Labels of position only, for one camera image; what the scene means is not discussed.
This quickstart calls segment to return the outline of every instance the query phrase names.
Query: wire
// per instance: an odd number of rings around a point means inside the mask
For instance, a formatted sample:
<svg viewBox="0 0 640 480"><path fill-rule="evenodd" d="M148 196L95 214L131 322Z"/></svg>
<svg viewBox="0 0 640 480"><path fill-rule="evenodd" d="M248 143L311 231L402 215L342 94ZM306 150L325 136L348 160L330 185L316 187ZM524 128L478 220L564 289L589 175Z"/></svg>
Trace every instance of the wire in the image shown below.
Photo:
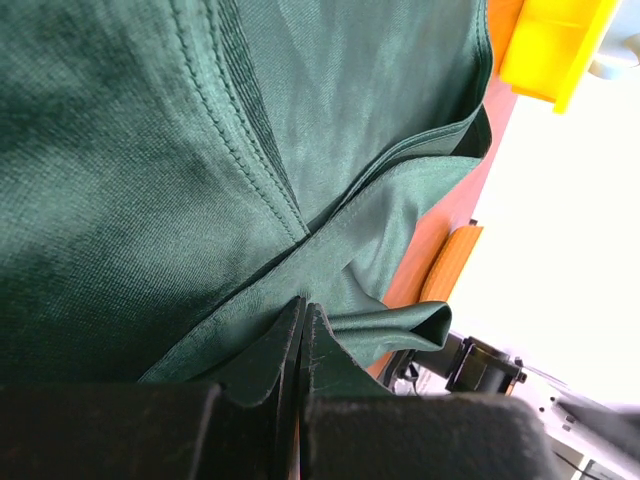
<svg viewBox="0 0 640 480"><path fill-rule="evenodd" d="M560 455L558 452L553 452L556 454L556 457L558 457L560 460L562 460L564 463L566 463L567 465L569 465L571 468L573 468L576 472L580 472L582 475L584 475L587 478L591 478L593 480L603 480L602 478L596 477L591 475L590 473L585 472L584 470L580 470L580 468L575 465L574 463L570 462L569 460L567 460L565 457L563 457L562 455Z"/></svg>

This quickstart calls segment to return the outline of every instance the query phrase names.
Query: green fabric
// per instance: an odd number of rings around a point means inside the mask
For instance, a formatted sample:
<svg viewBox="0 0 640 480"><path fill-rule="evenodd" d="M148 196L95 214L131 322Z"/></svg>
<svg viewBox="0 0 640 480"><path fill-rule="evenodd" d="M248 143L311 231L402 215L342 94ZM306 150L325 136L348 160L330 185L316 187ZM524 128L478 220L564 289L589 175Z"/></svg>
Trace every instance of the green fabric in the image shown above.
<svg viewBox="0 0 640 480"><path fill-rule="evenodd" d="M362 365L442 346L448 308L380 300L488 148L483 0L22 0L0 22L0 382L187 380L296 295Z"/></svg>

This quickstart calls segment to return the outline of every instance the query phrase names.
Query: dark green garment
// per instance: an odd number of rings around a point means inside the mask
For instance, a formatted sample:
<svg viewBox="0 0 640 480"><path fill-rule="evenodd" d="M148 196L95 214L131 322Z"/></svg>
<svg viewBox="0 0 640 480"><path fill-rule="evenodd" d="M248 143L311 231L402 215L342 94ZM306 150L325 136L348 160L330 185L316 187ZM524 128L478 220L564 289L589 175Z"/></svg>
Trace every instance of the dark green garment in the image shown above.
<svg viewBox="0 0 640 480"><path fill-rule="evenodd" d="M488 148L483 0L2 13L0 382L193 378L296 295L364 366L442 346L380 300Z"/></svg>

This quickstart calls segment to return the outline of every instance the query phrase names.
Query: yellow plastic container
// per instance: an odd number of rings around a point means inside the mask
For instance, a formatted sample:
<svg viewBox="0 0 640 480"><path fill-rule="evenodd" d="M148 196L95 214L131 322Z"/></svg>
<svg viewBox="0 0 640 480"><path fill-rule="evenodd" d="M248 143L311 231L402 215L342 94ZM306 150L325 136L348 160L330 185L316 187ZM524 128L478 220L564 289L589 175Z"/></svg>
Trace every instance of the yellow plastic container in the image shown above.
<svg viewBox="0 0 640 480"><path fill-rule="evenodd" d="M525 0L500 68L515 93L564 113L619 0Z"/></svg>

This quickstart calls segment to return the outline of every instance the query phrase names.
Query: white wall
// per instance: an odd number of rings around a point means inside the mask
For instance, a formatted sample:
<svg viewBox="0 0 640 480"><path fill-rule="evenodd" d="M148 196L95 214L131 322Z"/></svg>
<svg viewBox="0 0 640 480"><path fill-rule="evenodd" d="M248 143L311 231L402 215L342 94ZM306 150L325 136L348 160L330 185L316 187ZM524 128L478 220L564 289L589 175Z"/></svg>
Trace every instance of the white wall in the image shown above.
<svg viewBox="0 0 640 480"><path fill-rule="evenodd" d="M640 82L587 76L562 116L521 97L474 218L453 329L640 404Z"/></svg>

